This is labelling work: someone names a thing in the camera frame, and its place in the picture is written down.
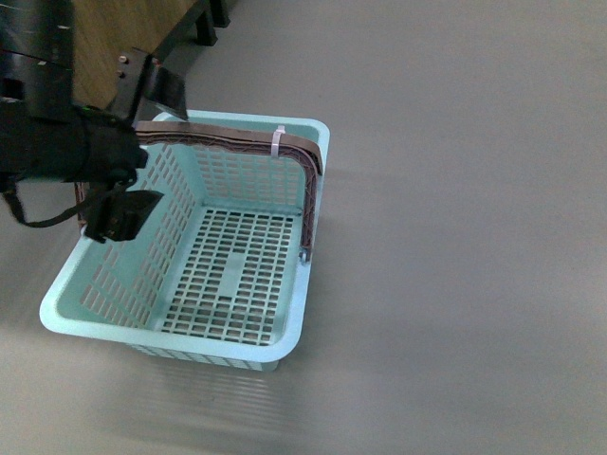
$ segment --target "basket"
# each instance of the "basket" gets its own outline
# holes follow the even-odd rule
[[[274,140],[271,153],[236,153],[221,141],[150,145],[134,190],[164,197],[135,241],[82,237],[40,318],[51,331],[148,355],[272,371],[302,330],[329,131],[310,119],[189,115],[236,138],[284,125],[288,135],[313,141],[321,156],[314,185]],[[176,118],[157,121],[175,125]]]

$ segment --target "black cable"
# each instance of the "black cable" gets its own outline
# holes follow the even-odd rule
[[[27,226],[29,228],[50,228],[51,226],[58,225],[58,224],[62,223],[63,221],[68,220],[69,218],[78,214],[79,212],[83,211],[84,209],[88,209],[89,207],[93,207],[97,204],[100,204],[108,197],[112,197],[120,192],[126,191],[126,189],[129,188],[130,186],[132,186],[133,183],[117,185],[112,190],[98,193],[95,195],[89,195],[80,204],[77,204],[76,206],[72,207],[71,209],[67,209],[64,212],[60,213],[59,215],[57,215],[53,218],[49,218],[48,220],[44,220],[44,221],[32,221],[32,222],[26,221],[26,214],[23,210],[23,205],[21,204],[21,201],[19,200],[19,196],[17,195],[16,185],[11,185],[11,188],[9,188],[7,191],[4,191],[2,193],[2,197],[9,205],[12,216],[15,217],[15,219],[17,220],[17,222],[19,224]]]

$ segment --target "zip tie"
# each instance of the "zip tie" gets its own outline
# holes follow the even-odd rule
[[[281,143],[281,136],[283,133],[286,133],[285,126],[279,125],[274,132],[274,136],[272,136],[272,147],[270,149],[272,158],[278,158],[278,146]]]

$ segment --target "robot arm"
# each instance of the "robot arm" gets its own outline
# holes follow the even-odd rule
[[[0,192],[26,226],[53,226],[86,209],[86,236],[132,240],[162,196],[126,191],[147,163],[132,123],[141,98],[187,119],[184,82],[133,49],[120,56],[109,111],[73,102],[73,23],[69,0],[0,5]],[[29,223],[17,195],[29,178],[89,182],[91,192],[79,206]]]

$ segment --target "basket grid bottom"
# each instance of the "basket grid bottom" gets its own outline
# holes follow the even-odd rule
[[[256,346],[275,342],[292,278],[285,268],[298,251],[294,218],[206,208],[160,330]]]

